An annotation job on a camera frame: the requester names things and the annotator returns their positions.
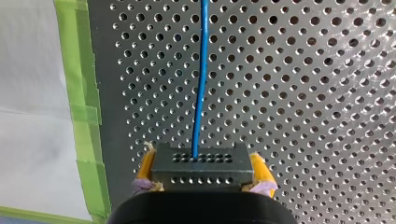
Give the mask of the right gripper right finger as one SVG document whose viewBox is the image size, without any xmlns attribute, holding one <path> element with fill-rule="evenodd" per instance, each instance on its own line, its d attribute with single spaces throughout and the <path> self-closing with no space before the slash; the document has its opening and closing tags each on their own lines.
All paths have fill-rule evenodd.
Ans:
<svg viewBox="0 0 396 224">
<path fill-rule="evenodd" d="M 253 181 L 244 185 L 241 190 L 273 198 L 277 190 L 277 183 L 265 164 L 264 158 L 257 152 L 251 153 L 249 158 L 253 168 Z"/>
</svg>

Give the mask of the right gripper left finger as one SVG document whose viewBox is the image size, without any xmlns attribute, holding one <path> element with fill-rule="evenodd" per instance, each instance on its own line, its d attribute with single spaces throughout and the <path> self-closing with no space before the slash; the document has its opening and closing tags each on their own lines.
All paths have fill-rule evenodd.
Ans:
<svg viewBox="0 0 396 224">
<path fill-rule="evenodd" d="M 144 145 L 148 148 L 148 151 L 144 155 L 141 167 L 132 183 L 133 195 L 152 191 L 164 191 L 163 183 L 151 180 L 151 167 L 157 150 L 150 142 L 145 142 Z"/>
</svg>

